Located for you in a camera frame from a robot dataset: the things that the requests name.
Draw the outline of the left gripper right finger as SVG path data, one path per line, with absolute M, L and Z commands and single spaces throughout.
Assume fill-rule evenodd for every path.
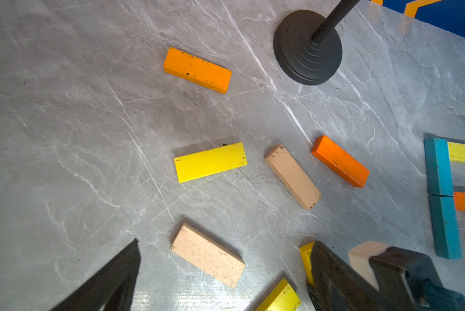
M 400 310 L 321 241 L 311 255 L 314 284 L 307 286 L 315 310 Z

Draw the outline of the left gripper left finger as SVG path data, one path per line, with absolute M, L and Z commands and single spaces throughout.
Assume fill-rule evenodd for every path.
M 54 310 L 130 310 L 141 263 L 134 239 Z

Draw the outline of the teal block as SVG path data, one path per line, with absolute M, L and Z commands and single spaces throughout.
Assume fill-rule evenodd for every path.
M 439 138 L 425 139 L 424 151 L 429 194 L 435 196 L 453 196 L 454 185 L 448 142 Z
M 461 241 L 454 198 L 429 196 L 436 255 L 444 259 L 462 259 Z

